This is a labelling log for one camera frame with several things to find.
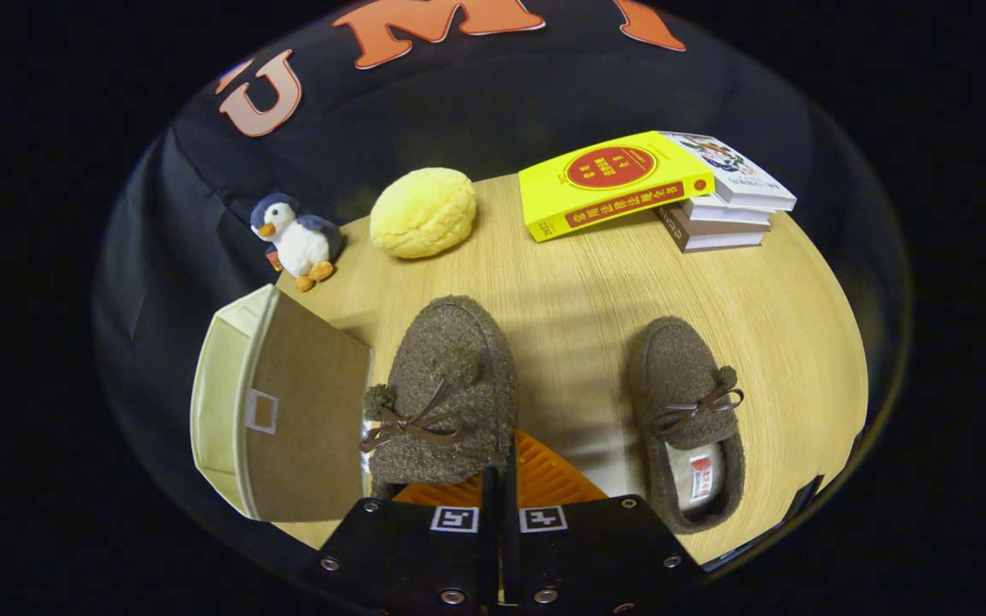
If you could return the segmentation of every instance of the black background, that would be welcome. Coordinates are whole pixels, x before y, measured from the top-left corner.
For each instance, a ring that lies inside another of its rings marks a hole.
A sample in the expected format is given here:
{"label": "black background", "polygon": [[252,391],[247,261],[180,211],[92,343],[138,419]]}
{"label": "black background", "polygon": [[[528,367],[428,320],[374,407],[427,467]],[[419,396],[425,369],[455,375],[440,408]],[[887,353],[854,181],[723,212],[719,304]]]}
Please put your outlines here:
{"label": "black background", "polygon": [[[986,4],[789,4],[664,5],[809,94],[876,167],[911,250],[915,350],[837,498],[687,611],[986,613]],[[324,609],[134,461],[95,379],[86,294],[157,130],[333,5],[0,5],[0,613]]]}

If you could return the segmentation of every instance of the letter m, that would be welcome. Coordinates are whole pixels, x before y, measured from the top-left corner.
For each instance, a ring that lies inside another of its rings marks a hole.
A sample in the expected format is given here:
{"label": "letter m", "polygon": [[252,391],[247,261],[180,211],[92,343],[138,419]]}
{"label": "letter m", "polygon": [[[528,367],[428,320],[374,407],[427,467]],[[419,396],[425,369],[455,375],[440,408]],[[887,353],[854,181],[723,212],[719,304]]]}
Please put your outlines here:
{"label": "letter m", "polygon": [[361,51],[356,68],[367,69],[400,58],[413,48],[408,40],[396,39],[391,27],[439,43],[447,38],[459,7],[466,12],[459,30],[474,36],[537,30],[545,25],[543,17],[527,12],[520,0],[376,0],[346,13],[333,25],[352,28]]}

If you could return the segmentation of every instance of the brown book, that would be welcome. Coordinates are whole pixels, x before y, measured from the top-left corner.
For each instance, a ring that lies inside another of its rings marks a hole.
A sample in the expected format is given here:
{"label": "brown book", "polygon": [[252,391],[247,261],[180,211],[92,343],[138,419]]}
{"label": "brown book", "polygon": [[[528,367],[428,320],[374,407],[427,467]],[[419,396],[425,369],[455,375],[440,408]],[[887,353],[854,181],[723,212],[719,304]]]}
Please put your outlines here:
{"label": "brown book", "polygon": [[759,246],[763,234],[770,231],[770,227],[743,222],[692,221],[681,206],[682,202],[669,203],[653,211],[684,252]]}

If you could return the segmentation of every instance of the slipper insole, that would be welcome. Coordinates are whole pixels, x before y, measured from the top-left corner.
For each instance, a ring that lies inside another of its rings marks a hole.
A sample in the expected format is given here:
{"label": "slipper insole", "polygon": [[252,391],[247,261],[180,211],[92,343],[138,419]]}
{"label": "slipper insole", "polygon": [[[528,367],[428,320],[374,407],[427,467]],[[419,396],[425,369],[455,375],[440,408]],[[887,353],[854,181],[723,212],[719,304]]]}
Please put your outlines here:
{"label": "slipper insole", "polygon": [[725,486],[725,456],[720,443],[676,449],[667,443],[668,463],[676,480],[680,511],[693,513],[707,506]]}

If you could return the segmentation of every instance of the red circle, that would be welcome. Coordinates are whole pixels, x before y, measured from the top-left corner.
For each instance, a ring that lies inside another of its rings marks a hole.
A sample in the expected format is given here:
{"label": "red circle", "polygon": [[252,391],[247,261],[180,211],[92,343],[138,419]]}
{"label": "red circle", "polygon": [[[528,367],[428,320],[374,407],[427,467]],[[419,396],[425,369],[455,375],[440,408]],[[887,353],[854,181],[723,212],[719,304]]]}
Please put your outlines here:
{"label": "red circle", "polygon": [[641,180],[654,167],[656,159],[649,152],[630,145],[611,145],[576,157],[565,175],[578,187],[614,188]]}

